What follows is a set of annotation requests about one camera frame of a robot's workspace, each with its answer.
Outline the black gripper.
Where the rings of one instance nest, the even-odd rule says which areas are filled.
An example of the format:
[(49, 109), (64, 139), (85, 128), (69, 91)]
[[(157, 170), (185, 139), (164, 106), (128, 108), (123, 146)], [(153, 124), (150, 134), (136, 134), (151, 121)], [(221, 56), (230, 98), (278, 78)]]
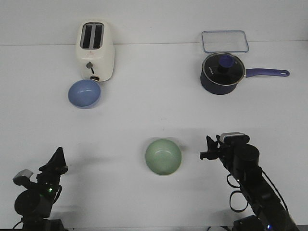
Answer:
[(220, 140), (220, 135), (216, 135), (217, 141), (215, 142), (210, 136), (206, 136), (206, 142), (207, 142), (207, 151), (200, 152), (199, 158), (201, 160), (207, 159), (207, 160), (215, 160), (220, 159), (221, 162), (225, 161), (227, 150), (229, 148), (228, 145), (222, 145), (222, 142)]
[(60, 177), (68, 171), (65, 155), (62, 147), (58, 147), (51, 159), (39, 168), (37, 183), (44, 187), (47, 192), (60, 192)]

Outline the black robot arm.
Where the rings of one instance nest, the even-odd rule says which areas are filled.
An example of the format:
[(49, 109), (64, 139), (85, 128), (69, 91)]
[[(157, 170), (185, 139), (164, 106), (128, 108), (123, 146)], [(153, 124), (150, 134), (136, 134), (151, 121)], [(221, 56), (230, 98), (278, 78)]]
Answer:
[(18, 195), (14, 209), (21, 215), (23, 231), (65, 231), (60, 219), (49, 219), (51, 210), (63, 187), (60, 178), (68, 171), (62, 147), (58, 147), (51, 159), (39, 168), (36, 182), (30, 180), (33, 172), (24, 169), (14, 178), (14, 184), (26, 190)]
[(249, 144), (244, 133), (231, 132), (206, 137), (207, 151), (200, 159), (219, 159), (237, 185), (231, 184), (235, 193), (241, 193), (251, 206), (253, 215), (234, 221), (233, 231), (296, 231), (285, 201), (259, 166), (259, 150)]

